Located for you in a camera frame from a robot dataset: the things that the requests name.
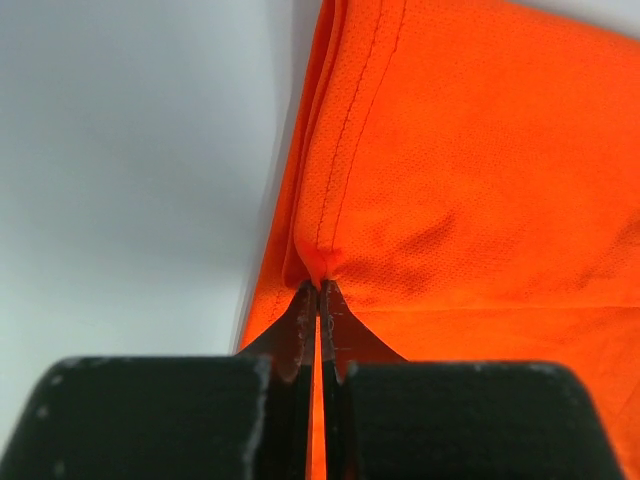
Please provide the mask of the orange t shirt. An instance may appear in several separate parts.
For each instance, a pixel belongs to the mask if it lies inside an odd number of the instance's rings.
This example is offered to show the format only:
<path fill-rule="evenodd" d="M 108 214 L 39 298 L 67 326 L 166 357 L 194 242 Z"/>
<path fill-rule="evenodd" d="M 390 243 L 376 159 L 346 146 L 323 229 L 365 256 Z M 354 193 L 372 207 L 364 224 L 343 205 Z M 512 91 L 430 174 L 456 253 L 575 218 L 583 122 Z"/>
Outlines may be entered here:
<path fill-rule="evenodd" d="M 639 44 L 507 1 L 326 1 L 242 339 L 334 280 L 411 360 L 538 359 L 639 475 Z"/>

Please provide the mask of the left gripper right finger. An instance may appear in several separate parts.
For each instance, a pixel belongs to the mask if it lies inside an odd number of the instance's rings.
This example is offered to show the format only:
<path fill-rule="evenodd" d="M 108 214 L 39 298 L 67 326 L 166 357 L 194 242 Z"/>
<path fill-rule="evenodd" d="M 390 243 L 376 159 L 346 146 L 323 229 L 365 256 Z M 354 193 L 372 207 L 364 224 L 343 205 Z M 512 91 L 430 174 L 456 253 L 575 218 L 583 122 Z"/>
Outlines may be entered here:
<path fill-rule="evenodd" d="M 549 362 L 412 362 L 319 293 L 331 479 L 620 479 L 591 397 Z"/>

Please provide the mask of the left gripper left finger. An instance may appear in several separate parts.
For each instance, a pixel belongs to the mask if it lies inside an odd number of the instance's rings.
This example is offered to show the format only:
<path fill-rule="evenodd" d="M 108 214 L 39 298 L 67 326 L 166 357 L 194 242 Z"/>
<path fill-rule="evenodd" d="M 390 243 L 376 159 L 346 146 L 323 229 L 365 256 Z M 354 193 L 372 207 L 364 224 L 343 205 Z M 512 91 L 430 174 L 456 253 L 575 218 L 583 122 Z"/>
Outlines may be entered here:
<path fill-rule="evenodd" d="M 302 479 L 316 289 L 233 356 L 70 357 L 36 383 L 5 479 Z"/>

